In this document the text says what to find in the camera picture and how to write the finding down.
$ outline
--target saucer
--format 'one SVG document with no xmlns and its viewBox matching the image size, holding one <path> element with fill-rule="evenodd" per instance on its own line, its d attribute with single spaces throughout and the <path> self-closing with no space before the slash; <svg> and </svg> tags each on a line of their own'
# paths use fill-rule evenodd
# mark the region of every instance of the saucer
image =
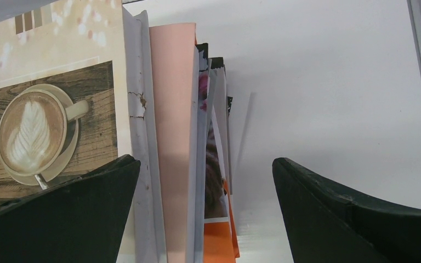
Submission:
<svg viewBox="0 0 421 263">
<path fill-rule="evenodd" d="M 65 93 L 65 91 L 60 88 L 50 85 L 50 84 L 37 84 L 29 87 L 25 91 L 32 89 L 43 89 L 48 92 L 51 92 L 56 96 L 64 107 L 69 107 L 73 105 L 72 99 Z M 67 137 L 72 137 L 71 140 L 66 140 L 64 147 L 62 148 L 61 154 L 57 157 L 54 163 L 48 167 L 48 169 L 41 172 L 41 175 L 49 182 L 58 176 L 62 171 L 67 167 L 70 160 L 72 159 L 73 153 L 75 153 L 75 148 L 77 146 L 77 141 L 79 137 L 79 120 L 72 121 L 67 125 Z M 17 182 L 23 185 L 39 185 L 34 176 L 20 176 L 12 173 L 8 169 L 5 171 Z"/>
</svg>

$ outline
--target book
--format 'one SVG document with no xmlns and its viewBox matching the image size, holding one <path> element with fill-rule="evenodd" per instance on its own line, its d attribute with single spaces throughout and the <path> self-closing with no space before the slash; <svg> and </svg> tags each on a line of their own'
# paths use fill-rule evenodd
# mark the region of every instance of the book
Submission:
<svg viewBox="0 0 421 263">
<path fill-rule="evenodd" d="M 59 0 L 0 22 L 0 204 L 124 154 L 142 163 L 138 187 L 158 179 L 149 26 L 137 18 L 121 0 Z M 133 214 L 120 254 L 134 256 L 135 226 L 161 216 Z"/>
<path fill-rule="evenodd" d="M 150 28 L 167 259 L 192 262 L 199 71 L 196 25 Z"/>
<path fill-rule="evenodd" d="M 227 120 L 229 116 L 223 58 L 208 60 L 206 179 L 202 257 L 195 262 L 235 262 L 239 257 L 236 227 L 231 210 L 228 182 L 229 153 Z"/>
<path fill-rule="evenodd" d="M 196 45 L 199 59 L 198 73 L 198 109 L 197 109 L 197 142 L 196 142 L 196 194 L 195 194 L 195 236 L 194 262 L 202 262 L 204 251 L 204 215 L 206 185 L 206 142 L 208 129 L 206 120 L 209 115 L 209 56 L 208 44 Z"/>
</svg>

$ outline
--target coffee cup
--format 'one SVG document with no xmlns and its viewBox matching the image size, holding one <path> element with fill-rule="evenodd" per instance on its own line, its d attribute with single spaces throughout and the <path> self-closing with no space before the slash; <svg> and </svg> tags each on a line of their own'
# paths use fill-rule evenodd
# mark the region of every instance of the coffee cup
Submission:
<svg viewBox="0 0 421 263">
<path fill-rule="evenodd" d="M 23 91 L 9 103 L 0 120 L 1 163 L 17 176 L 45 171 L 62 152 L 68 123 L 88 110 L 86 100 L 65 107 L 47 90 Z"/>
</svg>

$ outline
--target pink paper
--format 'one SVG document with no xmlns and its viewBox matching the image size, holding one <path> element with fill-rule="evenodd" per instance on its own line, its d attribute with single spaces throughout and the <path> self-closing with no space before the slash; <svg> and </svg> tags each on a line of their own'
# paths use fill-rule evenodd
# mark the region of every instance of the pink paper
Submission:
<svg viewBox="0 0 421 263">
<path fill-rule="evenodd" d="M 150 28 L 157 148 L 169 263 L 186 262 L 195 31 L 196 24 Z"/>
</svg>

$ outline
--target printed photo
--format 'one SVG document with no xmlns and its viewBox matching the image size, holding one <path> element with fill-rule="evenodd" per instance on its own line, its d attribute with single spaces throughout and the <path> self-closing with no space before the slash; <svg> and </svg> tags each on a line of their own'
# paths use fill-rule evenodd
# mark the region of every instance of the printed photo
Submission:
<svg viewBox="0 0 421 263">
<path fill-rule="evenodd" d="M 227 193 L 224 190 L 224 179 L 220 171 L 214 129 L 210 123 L 206 145 L 206 187 L 204 218 L 223 218 L 228 216 L 226 206 Z"/>
<path fill-rule="evenodd" d="M 112 61 L 0 89 L 0 204 L 115 158 Z"/>
</svg>

